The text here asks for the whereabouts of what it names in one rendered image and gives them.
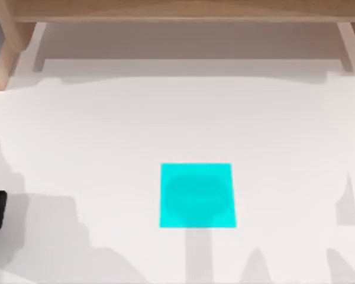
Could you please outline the wooden cupboard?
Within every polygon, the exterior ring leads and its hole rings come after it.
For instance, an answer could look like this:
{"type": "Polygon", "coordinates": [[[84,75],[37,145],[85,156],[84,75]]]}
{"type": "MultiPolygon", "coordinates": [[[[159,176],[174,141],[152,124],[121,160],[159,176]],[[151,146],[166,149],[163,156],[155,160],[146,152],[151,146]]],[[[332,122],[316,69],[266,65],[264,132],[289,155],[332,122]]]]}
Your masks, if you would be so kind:
{"type": "Polygon", "coordinates": [[[8,0],[24,50],[46,59],[346,61],[355,0],[8,0]]]}

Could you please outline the flat cyan square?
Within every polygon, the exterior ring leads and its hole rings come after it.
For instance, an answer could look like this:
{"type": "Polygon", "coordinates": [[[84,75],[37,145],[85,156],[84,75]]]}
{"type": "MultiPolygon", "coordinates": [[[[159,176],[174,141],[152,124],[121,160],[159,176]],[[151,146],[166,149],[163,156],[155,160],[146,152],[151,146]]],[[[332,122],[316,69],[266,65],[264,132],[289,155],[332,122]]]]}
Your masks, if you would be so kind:
{"type": "Polygon", "coordinates": [[[162,228],[235,228],[230,163],[163,163],[160,166],[162,228]]]}

